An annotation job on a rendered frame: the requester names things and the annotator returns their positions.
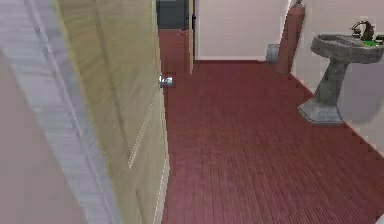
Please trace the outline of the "grey stone trash can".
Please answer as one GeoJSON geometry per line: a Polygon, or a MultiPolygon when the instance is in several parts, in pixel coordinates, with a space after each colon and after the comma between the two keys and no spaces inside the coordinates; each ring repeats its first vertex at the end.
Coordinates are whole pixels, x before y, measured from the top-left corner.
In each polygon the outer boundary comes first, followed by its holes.
{"type": "Polygon", "coordinates": [[[279,44],[269,44],[267,47],[266,53],[266,62],[270,64],[275,64],[278,61],[279,55],[279,44]]]}

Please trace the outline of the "silver round door knob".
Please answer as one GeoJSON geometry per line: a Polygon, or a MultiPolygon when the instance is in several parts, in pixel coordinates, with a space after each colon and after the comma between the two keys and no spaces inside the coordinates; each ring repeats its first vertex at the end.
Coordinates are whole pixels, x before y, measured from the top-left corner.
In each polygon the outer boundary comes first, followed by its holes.
{"type": "Polygon", "coordinates": [[[174,85],[173,78],[171,76],[159,76],[159,86],[161,88],[168,88],[174,85]]]}

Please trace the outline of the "tan narrow room door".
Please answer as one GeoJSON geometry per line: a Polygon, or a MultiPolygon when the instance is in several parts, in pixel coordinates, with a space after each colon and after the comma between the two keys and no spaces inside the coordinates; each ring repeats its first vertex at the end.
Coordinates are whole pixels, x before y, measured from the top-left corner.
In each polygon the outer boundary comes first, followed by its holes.
{"type": "Polygon", "coordinates": [[[193,73],[194,65],[194,29],[193,29],[193,15],[194,15],[194,0],[188,0],[188,36],[189,36],[189,74],[193,73]]]}

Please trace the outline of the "tan wooden room door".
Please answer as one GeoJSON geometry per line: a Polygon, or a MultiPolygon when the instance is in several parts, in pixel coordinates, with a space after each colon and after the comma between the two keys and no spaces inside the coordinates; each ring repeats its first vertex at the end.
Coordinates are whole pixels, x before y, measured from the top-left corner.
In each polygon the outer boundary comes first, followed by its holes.
{"type": "Polygon", "coordinates": [[[169,156],[156,0],[52,0],[123,224],[162,224],[169,156]]]}

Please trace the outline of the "red brown tall cylinder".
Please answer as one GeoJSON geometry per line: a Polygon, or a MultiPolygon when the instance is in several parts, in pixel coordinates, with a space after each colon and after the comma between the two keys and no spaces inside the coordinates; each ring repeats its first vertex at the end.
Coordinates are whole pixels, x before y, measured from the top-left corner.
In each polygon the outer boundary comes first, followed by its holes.
{"type": "Polygon", "coordinates": [[[297,0],[287,12],[275,65],[275,71],[279,74],[291,72],[306,15],[305,9],[302,0],[297,0]]]}

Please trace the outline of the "grey stone pedestal sink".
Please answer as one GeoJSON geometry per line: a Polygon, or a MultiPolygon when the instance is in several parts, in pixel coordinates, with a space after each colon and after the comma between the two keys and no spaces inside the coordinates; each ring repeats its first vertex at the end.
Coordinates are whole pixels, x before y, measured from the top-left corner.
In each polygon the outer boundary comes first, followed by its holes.
{"type": "Polygon", "coordinates": [[[378,63],[384,45],[368,46],[362,40],[342,34],[319,34],[313,38],[311,50],[329,59],[328,67],[312,98],[298,106],[298,111],[316,125],[340,125],[343,118],[337,102],[350,64],[378,63]]]}

